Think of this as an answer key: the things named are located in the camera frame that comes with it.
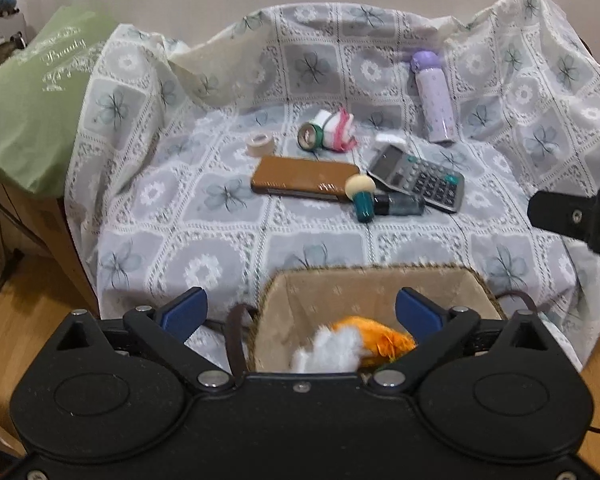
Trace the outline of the orange white plush toy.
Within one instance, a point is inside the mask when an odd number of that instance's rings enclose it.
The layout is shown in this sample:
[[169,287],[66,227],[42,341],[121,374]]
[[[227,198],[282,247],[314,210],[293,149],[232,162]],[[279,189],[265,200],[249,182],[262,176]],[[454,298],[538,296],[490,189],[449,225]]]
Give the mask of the orange white plush toy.
[[321,325],[307,347],[292,356],[294,374],[338,374],[369,370],[394,362],[417,347],[409,333],[401,333],[371,318],[348,316]]

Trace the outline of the beige teal makeup sponge brush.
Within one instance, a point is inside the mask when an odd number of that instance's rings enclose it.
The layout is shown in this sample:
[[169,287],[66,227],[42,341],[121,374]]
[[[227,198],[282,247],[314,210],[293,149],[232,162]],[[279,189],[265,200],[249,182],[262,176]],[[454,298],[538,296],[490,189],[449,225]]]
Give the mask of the beige teal makeup sponge brush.
[[358,222],[368,223],[375,217],[375,191],[376,184],[374,180],[365,174],[356,174],[346,181],[344,192],[347,198],[353,203]]

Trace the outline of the woven basket with beige liner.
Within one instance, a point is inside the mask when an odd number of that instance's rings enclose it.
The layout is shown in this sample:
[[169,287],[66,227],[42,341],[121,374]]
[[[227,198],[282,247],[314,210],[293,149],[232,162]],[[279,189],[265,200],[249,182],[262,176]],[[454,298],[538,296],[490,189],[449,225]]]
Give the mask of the woven basket with beige liner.
[[481,276],[456,264],[401,264],[355,268],[311,268],[277,272],[258,306],[238,304],[227,315],[225,347],[232,373],[286,372],[291,352],[310,331],[357,316],[424,340],[430,329],[414,307],[400,307],[402,289],[413,289],[443,312],[468,307],[487,320],[504,320],[498,300],[514,297],[532,312],[535,303],[520,290],[491,292]]

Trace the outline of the grey desktop calculator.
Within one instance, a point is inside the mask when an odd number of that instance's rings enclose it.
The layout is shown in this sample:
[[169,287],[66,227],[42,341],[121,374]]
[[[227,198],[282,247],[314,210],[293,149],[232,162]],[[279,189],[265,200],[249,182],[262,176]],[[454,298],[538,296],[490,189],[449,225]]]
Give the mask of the grey desktop calculator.
[[465,179],[459,172],[393,145],[385,146],[372,158],[367,174],[386,190],[415,195],[447,214],[459,212],[463,203]]

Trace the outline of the purple water bottle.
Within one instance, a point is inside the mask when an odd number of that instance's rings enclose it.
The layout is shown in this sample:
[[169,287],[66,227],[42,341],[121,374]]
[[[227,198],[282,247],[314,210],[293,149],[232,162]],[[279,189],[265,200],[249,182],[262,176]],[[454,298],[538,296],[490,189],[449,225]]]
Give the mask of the purple water bottle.
[[426,50],[415,52],[411,58],[411,70],[422,102],[428,141],[435,144],[456,142],[458,135],[451,96],[437,53]]

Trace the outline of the brown leather wallet case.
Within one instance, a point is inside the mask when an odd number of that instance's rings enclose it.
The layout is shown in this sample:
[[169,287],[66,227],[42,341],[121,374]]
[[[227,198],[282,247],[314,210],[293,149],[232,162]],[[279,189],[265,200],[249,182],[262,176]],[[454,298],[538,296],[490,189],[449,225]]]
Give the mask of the brown leather wallet case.
[[250,185],[259,194],[345,202],[344,186],[359,173],[357,166],[346,162],[264,156]]

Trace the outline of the beige tape roll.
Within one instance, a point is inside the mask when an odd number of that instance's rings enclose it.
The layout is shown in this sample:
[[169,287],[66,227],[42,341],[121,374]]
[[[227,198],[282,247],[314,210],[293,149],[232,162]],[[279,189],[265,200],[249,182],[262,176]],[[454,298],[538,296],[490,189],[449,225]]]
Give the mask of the beige tape roll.
[[255,132],[248,136],[246,151],[254,158],[272,155],[275,152],[275,138],[267,132]]

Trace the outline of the grey lace floral tablecloth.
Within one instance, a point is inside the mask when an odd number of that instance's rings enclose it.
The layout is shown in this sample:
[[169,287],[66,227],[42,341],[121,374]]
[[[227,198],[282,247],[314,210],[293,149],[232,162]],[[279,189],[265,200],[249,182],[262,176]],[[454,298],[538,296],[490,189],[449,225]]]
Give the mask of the grey lace floral tablecloth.
[[[457,141],[427,139],[411,58],[437,53]],[[253,193],[248,136],[299,158],[320,110],[459,172],[460,211],[369,226],[348,204]],[[103,318],[208,292],[224,318],[283,269],[455,263],[523,290],[576,367],[600,338],[600,257],[529,223],[536,191],[600,190],[600,63],[552,0],[500,0],[471,22],[354,3],[272,6],[189,48],[121,25],[86,86],[68,169],[68,226]]]

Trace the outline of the green washi tape roll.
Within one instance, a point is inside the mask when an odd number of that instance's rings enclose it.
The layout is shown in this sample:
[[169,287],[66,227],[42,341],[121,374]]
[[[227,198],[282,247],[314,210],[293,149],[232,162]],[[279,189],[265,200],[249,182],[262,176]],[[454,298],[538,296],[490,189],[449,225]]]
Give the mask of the green washi tape roll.
[[303,151],[320,150],[324,146],[324,129],[313,122],[305,122],[298,130],[297,142]]

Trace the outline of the green pillow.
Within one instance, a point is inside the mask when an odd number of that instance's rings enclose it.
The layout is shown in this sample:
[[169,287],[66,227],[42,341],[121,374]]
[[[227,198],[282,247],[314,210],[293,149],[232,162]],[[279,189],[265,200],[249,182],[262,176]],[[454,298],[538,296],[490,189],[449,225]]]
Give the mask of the green pillow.
[[0,65],[1,183],[30,195],[64,194],[86,86],[116,27],[104,14],[63,6]]

